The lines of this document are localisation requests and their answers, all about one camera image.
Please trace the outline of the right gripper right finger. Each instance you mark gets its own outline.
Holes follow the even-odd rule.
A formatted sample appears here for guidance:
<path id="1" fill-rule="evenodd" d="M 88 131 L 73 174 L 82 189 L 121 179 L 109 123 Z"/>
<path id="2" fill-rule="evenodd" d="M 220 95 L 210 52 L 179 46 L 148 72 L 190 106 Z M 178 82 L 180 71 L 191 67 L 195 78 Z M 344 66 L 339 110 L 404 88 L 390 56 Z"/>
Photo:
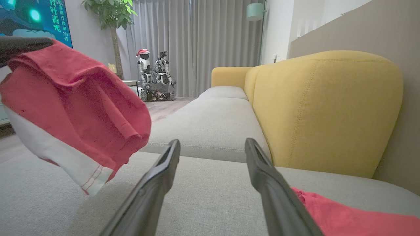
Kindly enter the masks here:
<path id="1" fill-rule="evenodd" d="M 261 195 L 268 234 L 322 236 L 320 227 L 255 139 L 246 139 L 245 153 L 251 184 Z"/>

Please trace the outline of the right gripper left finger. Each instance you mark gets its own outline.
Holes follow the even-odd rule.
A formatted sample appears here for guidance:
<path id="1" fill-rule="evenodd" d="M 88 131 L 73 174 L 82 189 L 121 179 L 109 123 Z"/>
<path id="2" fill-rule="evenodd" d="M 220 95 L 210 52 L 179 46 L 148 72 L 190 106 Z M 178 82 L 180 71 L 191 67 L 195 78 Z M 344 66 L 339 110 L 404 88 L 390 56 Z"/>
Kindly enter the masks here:
<path id="1" fill-rule="evenodd" d="M 122 203 L 101 236 L 154 236 L 165 195 L 171 190 L 180 158 L 180 141 L 163 153 Z"/>

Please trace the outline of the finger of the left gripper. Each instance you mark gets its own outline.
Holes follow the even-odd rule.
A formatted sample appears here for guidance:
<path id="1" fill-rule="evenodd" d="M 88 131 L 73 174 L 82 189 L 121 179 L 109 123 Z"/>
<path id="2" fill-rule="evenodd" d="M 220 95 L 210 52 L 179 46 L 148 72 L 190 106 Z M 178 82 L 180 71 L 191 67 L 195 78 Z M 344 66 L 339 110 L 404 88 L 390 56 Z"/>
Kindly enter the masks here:
<path id="1" fill-rule="evenodd" d="M 17 55 L 38 51 L 53 44 L 54 41 L 48 37 L 1 36 L 0 67 L 5 67 Z"/>

